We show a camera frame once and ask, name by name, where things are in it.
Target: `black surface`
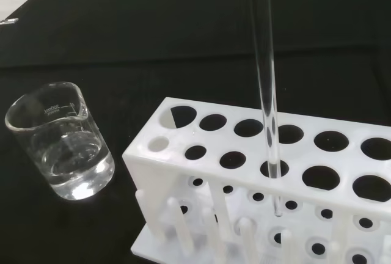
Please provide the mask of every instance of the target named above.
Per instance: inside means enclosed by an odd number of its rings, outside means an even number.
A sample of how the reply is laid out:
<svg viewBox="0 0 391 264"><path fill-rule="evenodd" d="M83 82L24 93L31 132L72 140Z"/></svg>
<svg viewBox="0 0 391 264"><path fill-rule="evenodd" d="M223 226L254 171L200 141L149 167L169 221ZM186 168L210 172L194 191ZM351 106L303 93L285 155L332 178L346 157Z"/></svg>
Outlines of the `black surface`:
<svg viewBox="0 0 391 264"><path fill-rule="evenodd" d="M391 125L389 0L272 0L278 109ZM58 198L0 127L0 263L146 263L121 155L166 97L257 108L248 0L29 0L0 27L0 116L48 82L82 90L116 162Z"/></svg>

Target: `test tube rack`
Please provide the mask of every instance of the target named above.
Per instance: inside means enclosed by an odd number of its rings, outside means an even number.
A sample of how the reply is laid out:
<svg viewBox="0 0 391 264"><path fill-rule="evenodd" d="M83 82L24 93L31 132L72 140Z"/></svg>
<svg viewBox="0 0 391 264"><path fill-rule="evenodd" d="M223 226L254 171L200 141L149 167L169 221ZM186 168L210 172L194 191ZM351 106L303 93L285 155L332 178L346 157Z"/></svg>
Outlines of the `test tube rack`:
<svg viewBox="0 0 391 264"><path fill-rule="evenodd" d="M132 252L166 264L390 264L391 128L279 112L273 179L261 117L161 103L123 154L146 221Z"/></svg>

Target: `beaker rim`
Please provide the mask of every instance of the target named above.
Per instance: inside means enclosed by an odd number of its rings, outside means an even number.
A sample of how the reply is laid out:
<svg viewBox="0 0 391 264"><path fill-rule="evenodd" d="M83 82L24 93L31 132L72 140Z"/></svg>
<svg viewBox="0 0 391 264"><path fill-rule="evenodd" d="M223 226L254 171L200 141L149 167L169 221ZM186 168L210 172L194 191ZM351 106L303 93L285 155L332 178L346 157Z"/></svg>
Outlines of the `beaker rim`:
<svg viewBox="0 0 391 264"><path fill-rule="evenodd" d="M36 129L39 129L39 128L43 127L43 126L45 127L45 126L47 126L49 124L60 122L62 120L79 120L82 116L83 116L83 118L87 118L88 117L88 109L87 109L87 107L86 106L84 107L85 111L83 112L83 106L80 106L80 109L79 109L79 112L77 113L77 116L60 117L58 119L51 120L50 122L46 122L46 123L43 123L41 125L37 125L35 127L33 126L33 127L29 127L29 128L21 128L21 127L14 126L14 125L11 124L11 122L10 122L11 111L13 109L15 109L15 107L19 106L19 104L24 99L30 97L33 94L37 94L41 90L45 90L45 89L48 89L50 87L60 86L60 85L73 87L75 89L76 93L78 94L80 102L83 103L83 104L86 103L84 101L84 97L83 97L83 95L81 93L80 88L76 84L74 84L72 82L51 82L51 83L48 83L48 84L44 84L44 85L40 86L39 88L36 88L35 90L33 90L33 91L29 92L29 93L24 94L19 99L17 99L17 101L12 103L10 108L7 110L7 113L5 114L5 119L4 120L5 120L6 127L9 130L11 130L11 131L18 131L18 132L35 131Z"/></svg>

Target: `glass beaker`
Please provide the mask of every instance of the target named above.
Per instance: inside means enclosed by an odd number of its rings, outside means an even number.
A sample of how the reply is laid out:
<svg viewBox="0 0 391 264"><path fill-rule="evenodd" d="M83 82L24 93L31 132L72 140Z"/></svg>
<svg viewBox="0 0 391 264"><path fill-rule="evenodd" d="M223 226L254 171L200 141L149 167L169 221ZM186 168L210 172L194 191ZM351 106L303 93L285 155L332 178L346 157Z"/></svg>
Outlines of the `glass beaker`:
<svg viewBox="0 0 391 264"><path fill-rule="evenodd" d="M64 199L90 197L114 174L111 153L75 84L55 82L23 95L5 124Z"/></svg>

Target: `clear liquid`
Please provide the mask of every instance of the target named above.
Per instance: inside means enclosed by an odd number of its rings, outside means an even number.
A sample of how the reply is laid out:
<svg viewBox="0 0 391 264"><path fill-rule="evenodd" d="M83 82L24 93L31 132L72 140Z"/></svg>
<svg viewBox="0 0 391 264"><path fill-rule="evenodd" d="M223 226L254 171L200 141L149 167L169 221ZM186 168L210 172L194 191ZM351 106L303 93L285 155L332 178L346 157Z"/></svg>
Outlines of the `clear liquid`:
<svg viewBox="0 0 391 264"><path fill-rule="evenodd" d="M59 196L80 200L107 185L114 174L114 160L94 134L79 131L62 136L46 149L40 170Z"/></svg>

